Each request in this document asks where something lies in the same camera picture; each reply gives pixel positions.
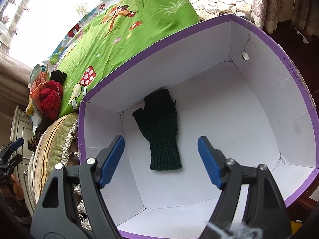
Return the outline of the dark brown knit cuff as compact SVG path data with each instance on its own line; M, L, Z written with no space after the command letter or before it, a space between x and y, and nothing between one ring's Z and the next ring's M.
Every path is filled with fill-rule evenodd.
M55 70L52 71L50 79L63 85L67 79L67 74L65 72L61 72L60 70Z

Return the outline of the purple cardboard box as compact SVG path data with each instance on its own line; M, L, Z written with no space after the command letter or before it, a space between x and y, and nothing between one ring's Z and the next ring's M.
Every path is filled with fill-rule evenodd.
M161 87L176 100L178 171L150 169L149 143L132 117ZM142 51L87 93L78 117L81 161L124 137L102 195L127 238L201 234L220 195L197 150L203 135L242 165L267 165L286 205L318 176L318 116L303 78L276 42L236 15L200 22Z

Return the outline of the beige heavy curtain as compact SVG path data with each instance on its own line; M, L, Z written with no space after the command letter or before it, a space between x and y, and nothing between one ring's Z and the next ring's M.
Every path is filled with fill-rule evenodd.
M308 36L318 36L318 0L253 0L254 24L272 34L279 22L291 21Z

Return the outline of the dark green knit glove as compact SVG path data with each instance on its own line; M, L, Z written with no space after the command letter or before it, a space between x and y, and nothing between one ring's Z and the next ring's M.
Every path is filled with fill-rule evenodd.
M177 110L169 90L162 88L144 98L144 107L133 112L138 128L150 145L150 169L182 168L177 146Z

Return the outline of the striped tasselled cushion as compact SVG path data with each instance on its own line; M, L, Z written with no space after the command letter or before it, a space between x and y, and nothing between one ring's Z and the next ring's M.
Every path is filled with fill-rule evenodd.
M77 145L78 113L57 119L40 137L27 171L26 187L31 209L35 210L44 185L56 164L80 164Z

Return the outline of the leopard print scrunchie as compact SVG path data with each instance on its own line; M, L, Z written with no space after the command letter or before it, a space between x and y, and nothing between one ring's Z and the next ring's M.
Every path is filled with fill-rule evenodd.
M28 150L35 152L40 140L40 136L34 135L28 140Z

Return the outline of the dark red fluffy knit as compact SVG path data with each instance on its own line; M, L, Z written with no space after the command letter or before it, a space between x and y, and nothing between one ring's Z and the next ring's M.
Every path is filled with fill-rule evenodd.
M54 80L46 83L38 95L42 116L51 122L55 122L59 115L63 97L62 85Z

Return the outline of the green cartoon mushroom bedsheet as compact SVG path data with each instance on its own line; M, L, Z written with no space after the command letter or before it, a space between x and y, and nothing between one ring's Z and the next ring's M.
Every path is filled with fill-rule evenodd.
M67 74L59 117L119 66L173 33L199 22L188 0L106 0L64 37L49 65Z

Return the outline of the white lace floral curtain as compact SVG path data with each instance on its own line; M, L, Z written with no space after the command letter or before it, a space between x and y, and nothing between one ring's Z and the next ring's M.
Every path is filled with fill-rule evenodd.
M6 0L1 4L1 49L33 66L51 55L72 25L104 0ZM189 0L199 15L249 14L253 0Z

